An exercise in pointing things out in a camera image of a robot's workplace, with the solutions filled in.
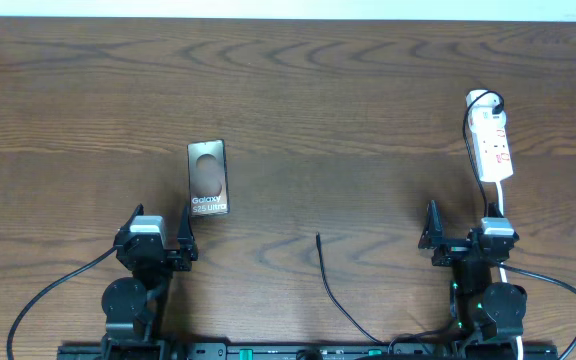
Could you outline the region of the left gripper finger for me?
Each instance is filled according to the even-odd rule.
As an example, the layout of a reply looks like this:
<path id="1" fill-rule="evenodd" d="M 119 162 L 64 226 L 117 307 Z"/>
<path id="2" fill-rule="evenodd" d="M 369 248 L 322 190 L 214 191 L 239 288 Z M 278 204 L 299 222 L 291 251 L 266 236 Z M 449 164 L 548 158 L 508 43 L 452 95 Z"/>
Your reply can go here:
<path id="1" fill-rule="evenodd" d="M 181 249 L 192 250 L 196 248 L 196 241 L 191 226 L 190 206 L 188 204 L 184 206 L 182 211 L 176 239 Z"/>
<path id="2" fill-rule="evenodd" d="M 144 206 L 138 204 L 135 210 L 130 215 L 129 219 L 119 228 L 120 232 L 129 232 L 130 226 L 137 216 L 142 216 L 144 214 Z"/>

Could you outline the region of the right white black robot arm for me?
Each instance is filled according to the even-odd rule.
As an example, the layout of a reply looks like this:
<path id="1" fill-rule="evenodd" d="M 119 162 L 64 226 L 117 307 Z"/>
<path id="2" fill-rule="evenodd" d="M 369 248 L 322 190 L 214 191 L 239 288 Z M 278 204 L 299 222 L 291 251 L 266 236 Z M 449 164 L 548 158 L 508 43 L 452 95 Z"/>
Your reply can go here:
<path id="1" fill-rule="evenodd" d="M 453 343 L 461 357 L 495 354 L 500 359 L 523 359 L 523 319 L 526 291 L 502 274 L 495 282 L 492 271 L 509 258 L 519 236 L 495 204 L 490 216 L 463 238 L 444 232 L 439 207 L 427 206 L 427 217 L 418 247 L 431 250 L 431 262 L 452 269 L 451 316 L 465 338 Z"/>

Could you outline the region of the Galaxy S25 Ultra smartphone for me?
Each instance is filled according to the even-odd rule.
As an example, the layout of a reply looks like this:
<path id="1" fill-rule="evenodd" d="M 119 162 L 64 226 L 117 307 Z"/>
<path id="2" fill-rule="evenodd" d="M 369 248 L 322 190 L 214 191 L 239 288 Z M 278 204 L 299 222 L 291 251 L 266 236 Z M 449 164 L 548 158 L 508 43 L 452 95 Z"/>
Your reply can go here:
<path id="1" fill-rule="evenodd" d="M 223 139 L 187 146 L 190 213 L 193 217 L 228 214 L 230 202 Z"/>

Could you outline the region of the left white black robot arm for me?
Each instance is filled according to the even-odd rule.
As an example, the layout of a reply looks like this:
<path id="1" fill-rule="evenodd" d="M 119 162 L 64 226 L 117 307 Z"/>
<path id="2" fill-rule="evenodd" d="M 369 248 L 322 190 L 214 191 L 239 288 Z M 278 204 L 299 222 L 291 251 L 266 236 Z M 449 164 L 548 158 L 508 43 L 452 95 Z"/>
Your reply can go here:
<path id="1" fill-rule="evenodd" d="M 102 295 L 103 359 L 176 359 L 183 350 L 161 334 L 161 324 L 173 274 L 189 272 L 198 259 L 188 207 L 182 212 L 176 248 L 166 247 L 166 234 L 164 219 L 146 215 L 142 205 L 117 231 L 116 258 L 131 275 L 113 281 Z"/>

